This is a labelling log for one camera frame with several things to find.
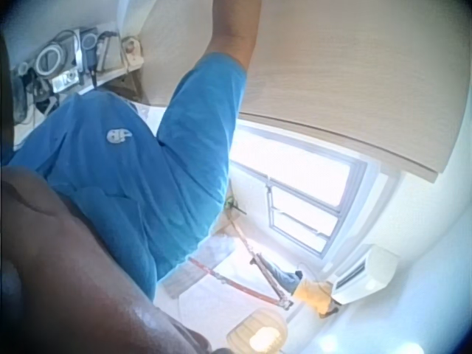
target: shirt logo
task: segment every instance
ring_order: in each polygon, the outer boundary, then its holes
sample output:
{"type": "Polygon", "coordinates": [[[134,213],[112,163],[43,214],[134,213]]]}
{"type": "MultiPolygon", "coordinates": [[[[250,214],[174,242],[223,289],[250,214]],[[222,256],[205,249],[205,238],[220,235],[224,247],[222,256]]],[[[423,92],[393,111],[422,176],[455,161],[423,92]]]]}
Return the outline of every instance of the shirt logo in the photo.
{"type": "Polygon", "coordinates": [[[128,129],[111,129],[106,134],[106,139],[111,144],[119,144],[125,142],[126,138],[132,136],[133,134],[128,129]]]}

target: window frame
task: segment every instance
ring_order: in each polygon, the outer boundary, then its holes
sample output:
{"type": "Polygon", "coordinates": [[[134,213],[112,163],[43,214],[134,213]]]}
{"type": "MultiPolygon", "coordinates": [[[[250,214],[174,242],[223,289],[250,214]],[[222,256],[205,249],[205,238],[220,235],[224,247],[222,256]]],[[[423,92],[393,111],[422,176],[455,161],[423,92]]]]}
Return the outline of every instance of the window frame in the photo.
{"type": "Polygon", "coordinates": [[[249,127],[245,125],[239,125],[238,129],[258,135],[262,138],[272,139],[277,142],[281,142],[283,144],[291,145],[295,148],[306,150],[309,153],[315,153],[317,155],[327,157],[329,159],[332,159],[332,160],[335,160],[344,164],[348,164],[350,166],[350,173],[349,173],[349,176],[347,177],[346,187],[344,188],[344,193],[341,198],[341,201],[338,206],[332,206],[324,201],[319,200],[318,198],[315,198],[311,195],[304,193],[301,190],[288,186],[276,180],[275,178],[271,178],[265,173],[261,173],[239,162],[231,160],[231,164],[233,166],[237,167],[238,169],[244,171],[245,173],[248,173],[249,175],[265,183],[265,187],[267,189],[266,198],[267,198],[267,207],[268,207],[268,226],[271,229],[273,229],[275,232],[281,234],[285,238],[289,239],[290,241],[294,242],[295,244],[303,248],[305,251],[308,251],[309,253],[316,255],[318,258],[322,260],[326,256],[326,254],[329,252],[330,247],[333,245],[334,241],[336,240],[336,237],[338,236],[339,231],[341,230],[347,216],[350,213],[351,206],[353,205],[355,197],[357,196],[359,188],[361,186],[361,182],[364,178],[364,174],[367,169],[367,163],[362,160],[356,159],[354,157],[344,155],[337,151],[330,150],[325,147],[315,145],[313,143],[304,142],[302,140],[291,138],[289,136],[283,136],[278,133],[264,131],[259,128],[253,128],[253,127],[249,127]],[[309,203],[310,205],[313,205],[314,207],[319,208],[320,210],[323,210],[338,218],[338,222],[336,223],[331,236],[326,236],[320,232],[316,232],[315,229],[309,227],[308,225],[305,225],[303,222],[297,220],[291,215],[281,212],[283,215],[289,217],[291,220],[299,223],[300,225],[308,229],[310,232],[313,233],[313,236],[320,237],[323,240],[326,240],[326,244],[324,245],[324,248],[321,252],[315,249],[312,249],[310,246],[304,244],[302,241],[298,240],[296,237],[279,229],[274,224],[274,213],[279,212],[279,211],[277,210],[277,208],[274,207],[274,203],[272,199],[273,187],[280,188],[282,191],[287,192],[291,194],[292,196],[306,203],[309,203]]]}

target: window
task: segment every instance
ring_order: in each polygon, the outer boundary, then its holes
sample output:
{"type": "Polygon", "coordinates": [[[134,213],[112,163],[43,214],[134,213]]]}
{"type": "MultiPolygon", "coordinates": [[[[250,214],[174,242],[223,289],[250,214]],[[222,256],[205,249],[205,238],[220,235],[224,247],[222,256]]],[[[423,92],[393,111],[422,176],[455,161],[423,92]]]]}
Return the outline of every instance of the window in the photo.
{"type": "Polygon", "coordinates": [[[350,211],[367,164],[268,131],[240,126],[234,166],[267,186],[269,226],[323,258],[350,211]]]}

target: electronic device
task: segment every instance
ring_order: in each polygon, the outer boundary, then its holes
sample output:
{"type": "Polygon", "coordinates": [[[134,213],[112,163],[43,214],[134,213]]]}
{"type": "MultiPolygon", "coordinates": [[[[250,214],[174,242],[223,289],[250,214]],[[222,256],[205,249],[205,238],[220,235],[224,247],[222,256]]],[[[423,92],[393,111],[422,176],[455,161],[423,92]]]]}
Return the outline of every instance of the electronic device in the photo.
{"type": "Polygon", "coordinates": [[[331,297],[340,304],[356,301],[385,288],[393,278],[398,256],[370,245],[361,258],[334,283],[331,297]]]}

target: person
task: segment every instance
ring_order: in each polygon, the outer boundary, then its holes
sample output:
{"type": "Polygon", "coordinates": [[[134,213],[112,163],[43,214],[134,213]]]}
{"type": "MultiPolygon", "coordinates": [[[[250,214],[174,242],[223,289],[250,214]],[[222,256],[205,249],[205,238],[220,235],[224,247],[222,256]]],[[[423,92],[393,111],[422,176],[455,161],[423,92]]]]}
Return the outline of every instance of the person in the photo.
{"type": "MultiPolygon", "coordinates": [[[[303,277],[300,270],[294,273],[283,271],[277,264],[271,262],[262,254],[257,256],[285,291],[311,306],[321,319],[339,312],[337,305],[340,304],[331,297],[332,286],[330,283],[309,280],[303,277]]],[[[251,264],[255,264],[254,258],[251,260],[251,264]]]]}
{"type": "Polygon", "coordinates": [[[210,353],[152,300],[223,208],[260,8],[213,2],[209,46],[156,137],[126,101],[93,91],[69,98],[2,159],[2,282],[19,278],[15,328],[31,348],[210,353]]]}

